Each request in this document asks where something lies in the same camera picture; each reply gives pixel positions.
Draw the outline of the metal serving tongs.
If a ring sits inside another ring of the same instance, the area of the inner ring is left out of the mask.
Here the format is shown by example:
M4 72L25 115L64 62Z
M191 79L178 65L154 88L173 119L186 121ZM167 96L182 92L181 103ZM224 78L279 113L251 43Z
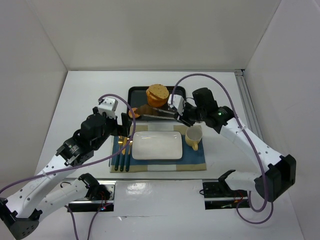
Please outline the metal serving tongs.
M178 114L175 111L162 110L155 108L158 112L159 117L156 119L167 119L167 120L176 120Z

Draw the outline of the brown chocolate croissant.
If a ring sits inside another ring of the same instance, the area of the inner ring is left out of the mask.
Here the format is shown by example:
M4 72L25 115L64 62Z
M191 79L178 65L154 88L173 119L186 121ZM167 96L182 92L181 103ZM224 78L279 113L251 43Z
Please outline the brown chocolate croissant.
M159 117L157 110L148 104L137 107L133 112L135 115L140 116L143 121Z

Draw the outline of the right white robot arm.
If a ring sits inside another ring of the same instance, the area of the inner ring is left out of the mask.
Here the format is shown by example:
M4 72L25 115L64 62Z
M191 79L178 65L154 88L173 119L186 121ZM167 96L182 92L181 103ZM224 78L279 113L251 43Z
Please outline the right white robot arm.
M188 127L204 122L237 146L261 171L260 174L228 171L223 180L231 190L256 191L272 203L295 184L297 161L293 156L283 156L268 146L236 117L232 109L218 106L208 88L197 89L192 96L195 105L175 93L170 94L168 105L177 111L177 120Z

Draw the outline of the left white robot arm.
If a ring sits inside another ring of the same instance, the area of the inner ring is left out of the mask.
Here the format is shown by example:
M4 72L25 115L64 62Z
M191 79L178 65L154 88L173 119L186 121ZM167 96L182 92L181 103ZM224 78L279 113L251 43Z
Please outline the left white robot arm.
M105 113L89 115L41 172L24 179L27 184L15 194L1 198L0 218L16 240L29 236L44 218L70 202L95 199L106 191L89 173L57 191L53 189L75 170L86 167L86 161L110 136L127 137L135 131L134 119L129 120L125 113L121 119L122 124L118 124L116 117Z

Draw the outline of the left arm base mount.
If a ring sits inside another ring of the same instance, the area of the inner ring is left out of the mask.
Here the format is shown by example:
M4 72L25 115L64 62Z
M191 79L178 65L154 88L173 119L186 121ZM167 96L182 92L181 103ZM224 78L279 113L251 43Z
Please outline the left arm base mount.
M68 204L68 207L75 213L93 213L114 211L114 198L116 182L101 180L99 181L99 190L95 196L90 198L80 198Z

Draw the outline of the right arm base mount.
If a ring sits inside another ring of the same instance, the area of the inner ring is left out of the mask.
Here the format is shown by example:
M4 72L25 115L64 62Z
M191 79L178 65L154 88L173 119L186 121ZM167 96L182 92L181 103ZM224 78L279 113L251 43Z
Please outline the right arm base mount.
M230 190L219 181L203 181L199 194L204 198L206 210L249 208L248 193L245 190Z

